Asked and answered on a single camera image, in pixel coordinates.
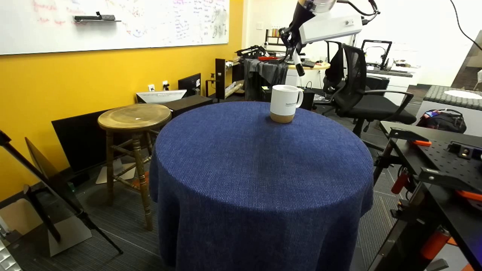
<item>round table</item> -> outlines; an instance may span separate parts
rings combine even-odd
[[[269,103],[204,106],[159,134],[150,168],[160,253],[178,271],[349,269],[373,160],[350,130]]]

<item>cork bottom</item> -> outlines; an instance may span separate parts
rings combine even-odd
[[[291,115],[291,116],[280,116],[280,115],[277,115],[273,112],[270,112],[269,116],[271,117],[271,119],[274,121],[274,122],[278,122],[278,123],[290,123],[293,118],[295,117],[295,115]]]

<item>yellow wall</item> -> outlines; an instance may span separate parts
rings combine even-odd
[[[229,44],[0,56],[0,129],[30,159],[28,137],[58,170],[69,167],[51,121],[132,104],[148,84],[214,73],[241,49],[243,0],[230,0]],[[0,149],[0,201],[38,180]]]

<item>chair armrest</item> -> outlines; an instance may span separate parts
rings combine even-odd
[[[402,104],[398,107],[397,111],[393,115],[384,119],[384,121],[387,121],[387,122],[389,122],[389,121],[393,120],[394,118],[398,117],[398,115],[400,115],[400,113],[405,109],[405,107],[407,107],[408,103],[410,103],[410,101],[414,97],[414,95],[412,93],[404,92],[404,91],[395,91],[395,90],[369,90],[369,91],[365,91],[365,95],[380,94],[380,93],[398,93],[398,94],[405,95],[405,99],[403,100]]]

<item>power cord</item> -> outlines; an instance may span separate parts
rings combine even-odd
[[[469,36],[467,36],[467,34],[465,34],[465,32],[462,30],[462,27],[460,26],[460,22],[458,20],[458,13],[457,13],[457,8],[455,7],[455,4],[454,4],[454,1],[450,0],[450,2],[452,3],[452,6],[454,7],[454,11],[455,11],[455,16],[457,18],[457,25],[458,25],[458,29],[460,29],[460,32],[462,32],[462,34],[464,34],[464,36],[467,37],[467,39],[469,39],[471,42],[473,42],[475,44],[475,46],[477,46],[481,51],[482,51],[482,47],[480,45],[478,45],[473,39],[471,39]]]

